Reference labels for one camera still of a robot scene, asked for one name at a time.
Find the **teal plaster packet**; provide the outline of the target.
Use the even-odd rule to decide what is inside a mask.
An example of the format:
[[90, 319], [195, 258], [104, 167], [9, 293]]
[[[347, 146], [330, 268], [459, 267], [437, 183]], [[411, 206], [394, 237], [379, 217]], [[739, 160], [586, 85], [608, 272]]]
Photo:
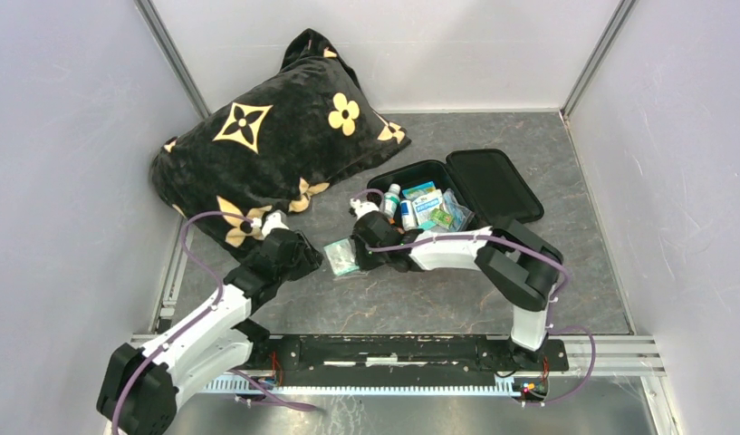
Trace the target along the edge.
[[343, 238], [324, 247], [332, 272], [335, 276], [345, 276], [359, 270], [354, 246], [349, 238]]

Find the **white bottle blue label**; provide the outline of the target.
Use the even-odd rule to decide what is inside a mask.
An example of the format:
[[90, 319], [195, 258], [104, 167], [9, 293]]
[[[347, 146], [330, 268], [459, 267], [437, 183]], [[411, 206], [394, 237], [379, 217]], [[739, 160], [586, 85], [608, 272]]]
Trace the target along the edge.
[[412, 202], [408, 199], [400, 201], [399, 204], [401, 225], [405, 231], [416, 229], [418, 226]]

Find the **white bottle green label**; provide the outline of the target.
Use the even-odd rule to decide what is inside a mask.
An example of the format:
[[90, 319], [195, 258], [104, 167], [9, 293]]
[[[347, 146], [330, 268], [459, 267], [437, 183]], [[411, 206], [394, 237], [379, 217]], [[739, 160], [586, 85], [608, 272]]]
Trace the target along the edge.
[[400, 185], [396, 183], [390, 184], [388, 190], [383, 195], [383, 201], [381, 203], [381, 208], [380, 208], [381, 213], [385, 217], [389, 219], [394, 218], [395, 213], [400, 203], [399, 194], [400, 194]]

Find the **small green packet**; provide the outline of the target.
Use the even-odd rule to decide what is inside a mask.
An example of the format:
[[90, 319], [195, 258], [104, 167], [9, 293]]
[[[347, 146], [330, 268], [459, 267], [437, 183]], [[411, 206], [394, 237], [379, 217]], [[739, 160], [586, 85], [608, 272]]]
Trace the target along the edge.
[[429, 217], [432, 222], [446, 231], [450, 231], [455, 223], [454, 217], [441, 208], [434, 208]]

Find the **red medicine kit case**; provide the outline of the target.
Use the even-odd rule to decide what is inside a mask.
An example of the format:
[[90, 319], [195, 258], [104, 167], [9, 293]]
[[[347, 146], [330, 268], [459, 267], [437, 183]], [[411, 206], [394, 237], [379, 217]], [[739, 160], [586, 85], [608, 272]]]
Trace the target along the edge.
[[498, 149], [457, 150], [445, 161], [417, 161], [370, 179], [367, 187], [386, 190], [396, 183], [407, 189], [429, 181], [443, 191], [452, 189], [457, 202], [474, 213], [467, 230], [495, 225], [501, 218], [526, 224], [544, 215], [541, 201]]

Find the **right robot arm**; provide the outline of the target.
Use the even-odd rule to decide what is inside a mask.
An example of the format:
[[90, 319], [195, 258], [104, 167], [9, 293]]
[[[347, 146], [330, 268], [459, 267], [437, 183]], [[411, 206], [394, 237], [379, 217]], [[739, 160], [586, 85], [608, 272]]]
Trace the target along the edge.
[[512, 305], [511, 363], [531, 370], [544, 359], [551, 303], [571, 275], [561, 252], [528, 227], [505, 218], [496, 227], [470, 231], [403, 231], [372, 211], [357, 219], [351, 236], [362, 269], [390, 266], [399, 272], [482, 273]]

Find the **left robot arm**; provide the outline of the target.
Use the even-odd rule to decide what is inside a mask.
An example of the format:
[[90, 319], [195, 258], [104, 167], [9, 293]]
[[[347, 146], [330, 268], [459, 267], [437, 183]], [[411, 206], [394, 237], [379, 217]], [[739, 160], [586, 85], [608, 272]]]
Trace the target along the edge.
[[322, 261], [302, 232], [274, 229], [192, 313], [140, 347], [124, 343], [113, 352], [97, 412], [127, 434], [165, 433], [180, 408], [215, 378], [268, 362], [270, 345], [252, 314], [282, 284], [309, 275]]

